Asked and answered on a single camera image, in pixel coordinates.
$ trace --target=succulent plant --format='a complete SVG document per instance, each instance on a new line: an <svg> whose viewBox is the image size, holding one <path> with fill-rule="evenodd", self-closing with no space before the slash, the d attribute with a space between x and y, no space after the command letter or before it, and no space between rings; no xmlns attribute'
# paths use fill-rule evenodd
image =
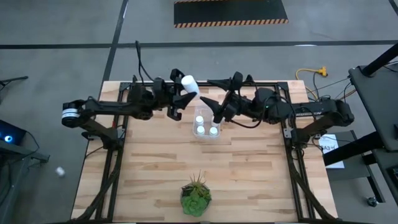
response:
<svg viewBox="0 0 398 224"><path fill-rule="evenodd" d="M210 190L201 182L201 176L196 180L195 174L191 178L191 183L182 188L181 204L184 214L200 217L205 212L211 201Z"/></svg>

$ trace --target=wooden table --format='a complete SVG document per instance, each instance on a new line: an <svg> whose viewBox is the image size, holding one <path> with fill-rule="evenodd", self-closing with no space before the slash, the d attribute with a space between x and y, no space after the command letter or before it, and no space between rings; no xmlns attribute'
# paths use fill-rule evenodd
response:
<svg viewBox="0 0 398 224"><path fill-rule="evenodd" d="M307 102L303 81L287 81L293 103ZM120 82L104 82L101 100L116 101ZM222 101L225 92L215 87L201 88L203 96ZM242 95L254 97L253 87ZM165 111L156 111L149 121L129 118L122 169L119 179L114 222L276 222L297 221L284 142L279 124L262 123L256 129L223 124L215 141L196 139L192 134L195 105L192 101L180 122ZM113 116L97 116L111 126ZM249 118L236 121L251 124ZM311 118L297 119L305 126ZM87 153L100 147L92 141ZM78 217L100 189L106 151L97 151L85 160L72 218ZM335 203L319 149L305 149L310 188L321 204L337 216ZM205 174L213 201L202 217L184 215L180 188L190 175ZM307 210L300 191L303 210Z"/></svg>

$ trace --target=concrete floor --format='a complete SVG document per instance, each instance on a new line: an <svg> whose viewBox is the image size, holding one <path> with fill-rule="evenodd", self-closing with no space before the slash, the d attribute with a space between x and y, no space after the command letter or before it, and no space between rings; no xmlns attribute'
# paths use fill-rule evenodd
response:
<svg viewBox="0 0 398 224"><path fill-rule="evenodd" d="M171 0L130 1L119 42L397 40L398 17L388 0L283 0L289 24L276 26L174 29ZM0 2L1 44L111 43L122 0L7 0ZM197 80L228 78L235 71L257 80L291 80L298 68L326 66L318 87L346 78L348 69L369 63L390 45L323 47L207 47L143 49L142 61L153 76L168 78L173 68ZM68 220L87 142L81 130L61 125L62 103L98 96L109 49L0 50L0 79L28 75L1 92L0 118L29 130L50 161L26 174L12 223ZM137 73L136 52L118 49L110 80ZM312 74L300 74L313 88ZM336 96L347 82L320 91ZM357 95L347 99L356 121L346 128L358 137L374 130ZM62 166L66 177L54 170ZM396 223L397 205L377 167L387 200L376 208L366 179L331 182L339 217L346 221Z"/></svg>

